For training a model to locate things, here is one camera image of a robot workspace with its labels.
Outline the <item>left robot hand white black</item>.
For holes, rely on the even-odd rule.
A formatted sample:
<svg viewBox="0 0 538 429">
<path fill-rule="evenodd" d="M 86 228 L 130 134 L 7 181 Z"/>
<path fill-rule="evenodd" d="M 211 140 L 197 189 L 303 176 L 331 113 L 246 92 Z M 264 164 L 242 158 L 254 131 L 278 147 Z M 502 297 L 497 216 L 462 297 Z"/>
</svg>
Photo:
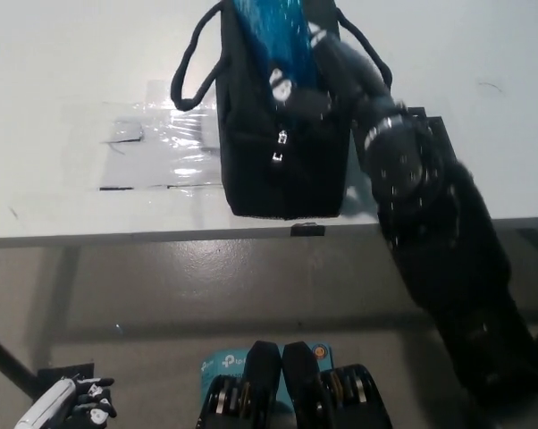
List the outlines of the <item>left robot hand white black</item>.
<svg viewBox="0 0 538 429">
<path fill-rule="evenodd" d="M 15 429 L 106 428 L 117 417 L 113 378 L 62 378 L 19 419 Z"/>
</svg>

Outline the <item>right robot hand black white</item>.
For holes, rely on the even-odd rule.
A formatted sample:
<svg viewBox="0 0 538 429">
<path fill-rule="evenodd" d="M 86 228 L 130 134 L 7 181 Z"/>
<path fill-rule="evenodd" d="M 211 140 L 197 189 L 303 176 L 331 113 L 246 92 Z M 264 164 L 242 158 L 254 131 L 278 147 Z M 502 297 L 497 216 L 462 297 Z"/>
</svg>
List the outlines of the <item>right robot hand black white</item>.
<svg viewBox="0 0 538 429">
<path fill-rule="evenodd" d="M 360 43 L 366 55 L 361 55 L 337 35 L 310 21 L 307 24 L 310 48 L 325 90 L 302 88 L 281 68 L 274 66 L 269 84 L 279 113 L 316 121 L 328 116 L 337 106 L 352 112 L 362 99 L 391 94 L 391 70 L 364 33 L 342 17 L 338 23 Z"/>
</svg>

